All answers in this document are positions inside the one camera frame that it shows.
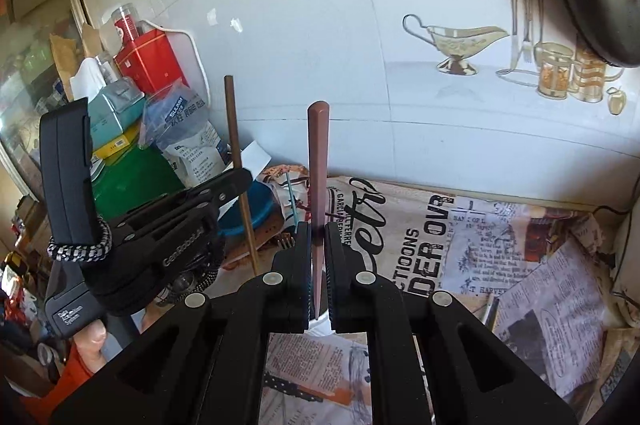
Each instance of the plastic bag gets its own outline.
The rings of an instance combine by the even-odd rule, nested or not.
[[[228,162],[226,143],[209,122],[204,100],[181,80],[146,102],[138,145],[152,144],[187,188],[217,176]]]

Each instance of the orange sleeve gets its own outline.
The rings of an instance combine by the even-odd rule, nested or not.
[[[65,370],[56,386],[43,398],[21,397],[22,403],[29,414],[38,422],[38,425],[47,425],[51,413],[60,402],[91,376],[92,373],[84,366],[82,358],[80,358],[76,344],[73,344]]]

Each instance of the yellow box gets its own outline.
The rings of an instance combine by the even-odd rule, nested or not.
[[[94,152],[95,156],[100,158],[101,160],[106,160],[112,154],[115,154],[118,151],[121,151],[124,148],[127,148],[129,145],[134,143],[138,138],[138,133],[140,133],[140,122],[135,122],[131,127],[129,127],[124,134],[120,134],[117,138],[112,139],[109,143],[100,147],[97,151]]]

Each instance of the white tiled wall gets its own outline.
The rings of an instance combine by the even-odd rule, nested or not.
[[[424,26],[510,33],[510,0],[85,1],[94,23],[135,2],[143,16],[192,31],[215,126],[226,133],[222,79],[233,74],[241,137],[256,138],[278,161],[306,162],[306,107],[323,99],[332,108],[335,172],[619,207],[640,172],[636,70],[611,84],[628,100],[613,116],[606,99],[553,101],[499,78],[511,37],[469,58],[478,74],[452,76],[436,69],[444,55],[402,29],[402,18],[416,14]],[[544,1],[544,40],[574,48],[561,0]],[[171,42],[203,94],[188,40]],[[536,83],[535,75],[527,80]]]

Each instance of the blue bowl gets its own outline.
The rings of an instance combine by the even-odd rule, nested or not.
[[[271,189],[263,183],[254,181],[247,191],[249,197],[249,209],[251,210],[251,220],[254,228],[259,227],[271,214],[276,205]],[[241,235],[244,233],[242,216],[240,215],[240,203],[236,201],[228,209],[225,215],[220,218],[220,233],[227,237]]]

